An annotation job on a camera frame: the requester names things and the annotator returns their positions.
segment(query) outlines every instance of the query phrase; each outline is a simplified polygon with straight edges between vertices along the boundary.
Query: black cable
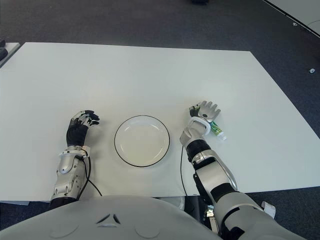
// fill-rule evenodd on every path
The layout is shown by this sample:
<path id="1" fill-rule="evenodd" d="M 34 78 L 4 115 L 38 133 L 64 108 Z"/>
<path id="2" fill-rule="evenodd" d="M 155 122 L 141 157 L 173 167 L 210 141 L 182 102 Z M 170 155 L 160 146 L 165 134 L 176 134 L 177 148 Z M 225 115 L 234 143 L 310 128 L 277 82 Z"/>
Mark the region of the black cable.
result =
<path id="1" fill-rule="evenodd" d="M 91 167 L 91 158 L 88 157 L 88 160 L 89 160 L 89 166 Z M 99 195 L 102 197 L 102 194 L 101 194 L 100 190 L 99 190 L 99 189 L 97 188 L 97 186 L 89 179 L 89 176 L 88 176 L 88 173 L 87 173 L 87 166 L 86 166 L 85 160 L 83 160 L 83 163 L 84 163 L 85 177 L 86 177 L 87 181 L 92 184 L 92 186 L 97 190 L 97 192 L 99 193 Z"/>
<path id="2" fill-rule="evenodd" d="M 90 174 L 91 174 L 91 160 L 90 160 L 90 157 L 88 157 L 88 159 L 89 159 L 89 174 L 88 174 L 88 176 L 87 176 L 87 174 L 86 174 L 86 181 L 85 181 L 85 184 L 83 185 L 83 188 L 81 189 L 81 191 L 79 192 L 79 194 L 78 194 L 78 197 L 76 198 L 76 200 L 78 201 L 79 200 L 79 198 L 81 197 L 81 194 L 83 193 L 83 191 L 85 190 L 85 188 L 86 188 L 86 186 L 87 186 L 87 184 L 88 184 L 88 182 L 89 182 L 89 178 L 90 178 Z"/>
<path id="3" fill-rule="evenodd" d="M 99 193 L 99 195 L 102 197 L 101 192 L 99 191 L 99 189 L 97 188 L 97 186 L 89 179 L 89 183 L 92 184 L 92 186 L 94 186 L 94 188 L 97 190 L 97 192 Z"/>
<path id="4" fill-rule="evenodd" d="M 85 177 L 88 179 L 86 163 L 85 163 L 85 161 L 83 161 L 83 163 L 84 163 Z M 92 184 L 92 186 L 94 186 L 94 188 L 97 190 L 97 192 L 99 193 L 99 195 L 102 197 L 102 194 L 101 194 L 101 192 L 99 191 L 99 189 L 97 188 L 97 186 L 96 186 L 90 179 L 89 179 L 88 181 L 89 181 L 89 183 Z"/>
<path id="5" fill-rule="evenodd" d="M 182 150 L 181 150 L 180 176 L 181 176 L 181 182 L 182 182 L 182 187 L 183 187 L 185 196 L 188 197 L 188 194 L 187 194 L 187 191 L 186 191 L 186 188 L 185 188 L 185 184 L 184 184 L 184 180 L 183 180 L 183 178 L 182 178 L 182 156 L 183 156 L 183 153 L 184 153 L 184 146 L 182 146 Z"/>
<path id="6" fill-rule="evenodd" d="M 181 159 L 180 159 L 180 176 L 181 176 L 181 183 L 182 183 L 182 187 L 185 193 L 185 199 L 192 205 L 192 210 L 190 211 L 190 213 L 192 213 L 195 210 L 195 206 L 193 205 L 193 203 L 190 201 L 186 188 L 185 188 L 185 184 L 184 184 L 184 179 L 182 178 L 182 157 L 183 157 L 183 153 L 184 153 L 184 146 L 182 146 L 182 150 L 181 150 Z"/>

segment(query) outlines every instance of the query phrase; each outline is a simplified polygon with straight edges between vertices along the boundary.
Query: floor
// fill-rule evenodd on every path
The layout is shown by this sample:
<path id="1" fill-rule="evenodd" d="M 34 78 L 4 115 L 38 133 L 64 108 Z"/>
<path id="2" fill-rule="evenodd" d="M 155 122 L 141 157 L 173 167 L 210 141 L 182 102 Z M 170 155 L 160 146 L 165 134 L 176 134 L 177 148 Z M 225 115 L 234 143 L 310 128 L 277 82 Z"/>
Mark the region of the floor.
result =
<path id="1" fill-rule="evenodd" d="M 207 5 L 190 0 L 0 0 L 0 37 L 20 43 L 251 51 L 320 136 L 320 39 L 263 0 L 211 0 Z M 259 204 L 274 204 L 276 220 L 287 229 L 320 239 L 320 187 L 250 196 Z M 45 210 L 45 203 L 1 203 L 0 229 Z"/>

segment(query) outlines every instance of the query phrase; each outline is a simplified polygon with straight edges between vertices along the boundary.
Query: robot forearm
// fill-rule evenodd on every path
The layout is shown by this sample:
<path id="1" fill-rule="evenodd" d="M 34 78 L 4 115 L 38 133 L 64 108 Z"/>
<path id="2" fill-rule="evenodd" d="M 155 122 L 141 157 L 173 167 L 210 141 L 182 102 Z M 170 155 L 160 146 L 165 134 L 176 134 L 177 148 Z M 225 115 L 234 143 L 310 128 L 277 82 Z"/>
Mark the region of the robot forearm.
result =
<path id="1" fill-rule="evenodd" d="M 60 155 L 50 209 L 77 200 L 87 178 L 84 163 L 84 158 L 88 157 L 87 154 L 88 151 L 82 146 L 68 146 Z"/>
<path id="2" fill-rule="evenodd" d="M 190 108 L 192 119 L 183 130 L 180 142 L 194 167 L 193 179 L 200 195 L 208 205 L 214 206 L 219 235 L 225 240 L 304 239 L 280 226 L 248 195 L 237 191 L 231 171 L 204 140 L 204 135 L 210 127 L 204 120 L 208 121 L 206 116 L 216 108 L 214 106 L 212 110 L 210 105 L 206 112 L 196 112 L 197 116 L 192 113 L 192 109 L 195 108 Z"/>

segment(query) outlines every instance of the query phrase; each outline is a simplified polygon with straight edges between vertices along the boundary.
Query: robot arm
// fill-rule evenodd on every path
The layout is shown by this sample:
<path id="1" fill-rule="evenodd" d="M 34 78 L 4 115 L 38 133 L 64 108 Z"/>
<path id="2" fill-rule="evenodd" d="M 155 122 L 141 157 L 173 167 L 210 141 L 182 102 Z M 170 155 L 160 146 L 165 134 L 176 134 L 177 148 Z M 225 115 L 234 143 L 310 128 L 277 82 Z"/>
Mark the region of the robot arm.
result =
<path id="1" fill-rule="evenodd" d="M 88 182 L 84 160 L 89 158 L 90 148 L 84 146 L 85 139 L 89 127 L 99 124 L 98 120 L 91 110 L 80 111 L 70 120 L 66 133 L 67 149 L 60 154 L 50 209 L 79 199 Z"/>
<path id="2" fill-rule="evenodd" d="M 204 139 L 220 110 L 206 101 L 190 108 L 192 116 L 183 130 L 180 142 L 193 165 L 193 179 L 200 195 L 214 206 L 219 235 L 225 240 L 301 240 L 304 239 L 280 226 L 248 195 L 237 191 L 230 170 Z"/>

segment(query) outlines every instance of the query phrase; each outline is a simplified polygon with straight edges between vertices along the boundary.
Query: toothpaste tube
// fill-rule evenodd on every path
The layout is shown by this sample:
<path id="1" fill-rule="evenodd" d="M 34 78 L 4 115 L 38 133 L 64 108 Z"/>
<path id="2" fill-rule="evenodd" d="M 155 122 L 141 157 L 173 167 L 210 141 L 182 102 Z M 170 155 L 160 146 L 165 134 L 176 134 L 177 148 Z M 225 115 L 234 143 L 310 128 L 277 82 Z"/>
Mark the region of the toothpaste tube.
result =
<path id="1" fill-rule="evenodd" d="M 211 126 L 211 131 L 221 140 L 226 140 L 227 137 L 224 134 L 224 131 L 222 131 L 222 129 L 214 122 L 212 121 L 210 123 Z"/>

